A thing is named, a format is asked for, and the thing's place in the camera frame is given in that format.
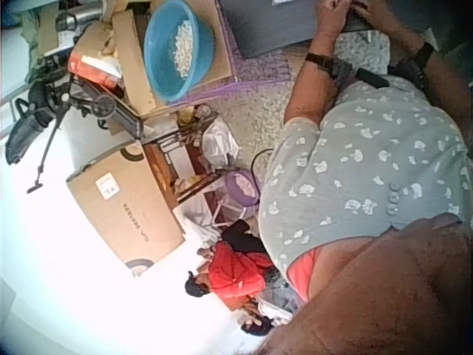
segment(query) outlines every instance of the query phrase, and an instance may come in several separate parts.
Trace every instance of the black watch strap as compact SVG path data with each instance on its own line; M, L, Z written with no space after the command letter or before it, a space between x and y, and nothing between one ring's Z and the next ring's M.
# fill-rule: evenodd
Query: black watch strap
M334 60L331 57L325 55L318 55L314 53L308 53L305 57L306 61L311 61L319 66L321 70L328 72L331 78L333 78L333 63Z
M414 61L421 70L425 69L434 51L434 47L428 42L425 42L422 48L419 49L417 55L414 58Z

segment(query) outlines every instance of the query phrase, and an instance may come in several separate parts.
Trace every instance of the black hair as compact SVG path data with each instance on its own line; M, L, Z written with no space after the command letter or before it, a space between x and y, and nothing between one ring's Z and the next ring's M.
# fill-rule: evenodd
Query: black hair
M188 271L189 277L186 281L186 293L189 296L201 298L206 294L210 294L210 290L207 285L195 283L195 276L192 271Z
M274 326L271 324L273 321L268 317L260 317L257 314L253 314L253 316L261 321L261 325L252 323L248 327L247 324L243 324L241 327L242 331L244 331L246 334L254 335L255 337L267 336L271 329L274 328Z

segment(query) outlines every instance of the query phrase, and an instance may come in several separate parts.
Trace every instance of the black cable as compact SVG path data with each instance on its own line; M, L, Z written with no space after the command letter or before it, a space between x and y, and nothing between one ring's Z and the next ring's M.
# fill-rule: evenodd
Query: black cable
M273 150L274 149L272 148L263 149L261 152L256 154L253 158L253 161L251 161L250 172L251 172L251 177L253 178L253 182L256 187L256 190L258 191L258 203L259 203L259 199L261 198L261 190L259 189L258 180L256 179L256 175L254 174L254 164L256 163L256 159L258 159L261 155L272 152Z

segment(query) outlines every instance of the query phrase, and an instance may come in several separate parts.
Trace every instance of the purple basket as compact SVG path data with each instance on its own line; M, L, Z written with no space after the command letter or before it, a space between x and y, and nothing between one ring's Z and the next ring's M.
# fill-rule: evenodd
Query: purple basket
M237 178L239 175L243 176L244 179L249 182L248 187L251 187L254 191L254 197L250 195L246 195L245 192L238 186ZM259 195L258 189L255 186L253 181L253 176L251 175L250 171L247 169L240 169L234 172L229 172L225 176L225 185L227 187L227 193L232 200L236 203L242 205L243 207L252 207L259 203Z

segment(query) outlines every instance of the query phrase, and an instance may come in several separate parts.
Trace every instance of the blue bowl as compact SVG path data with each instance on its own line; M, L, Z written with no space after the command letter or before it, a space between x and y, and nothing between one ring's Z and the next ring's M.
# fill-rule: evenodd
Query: blue bowl
M189 20L194 44L187 78L181 78L174 64L178 27ZM183 0L171 0L153 14L144 44L146 74L152 89L164 101L176 101L207 74L214 60L211 28Z

